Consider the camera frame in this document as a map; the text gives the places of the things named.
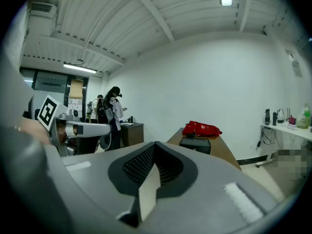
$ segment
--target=white table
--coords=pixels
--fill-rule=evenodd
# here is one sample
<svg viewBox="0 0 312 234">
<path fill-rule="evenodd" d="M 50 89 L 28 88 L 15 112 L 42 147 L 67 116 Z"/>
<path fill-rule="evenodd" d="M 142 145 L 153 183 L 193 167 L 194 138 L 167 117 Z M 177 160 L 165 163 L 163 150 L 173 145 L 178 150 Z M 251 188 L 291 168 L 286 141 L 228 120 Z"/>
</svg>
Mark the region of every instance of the white table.
<svg viewBox="0 0 312 234">
<path fill-rule="evenodd" d="M 285 132 L 288 134 L 292 134 L 292 135 L 301 137 L 301 138 L 306 139 L 308 141 L 312 141 L 312 132 L 310 132 L 311 127 L 308 127 L 308 129 L 296 128 L 295 130 L 292 130 L 290 128 L 287 128 L 287 125 L 283 124 L 283 123 L 276 123 L 276 126 L 273 126 L 272 124 L 270 124 L 270 125 L 261 124 L 261 126 L 262 127 L 268 127 L 268 128 L 271 128 L 271 129 L 277 130 L 277 131 L 282 131 L 282 132 Z M 268 154 L 268 157 L 266 160 L 256 163 L 256 167 L 259 167 L 260 165 L 270 163 L 270 162 L 272 162 L 272 153 Z"/>
</svg>

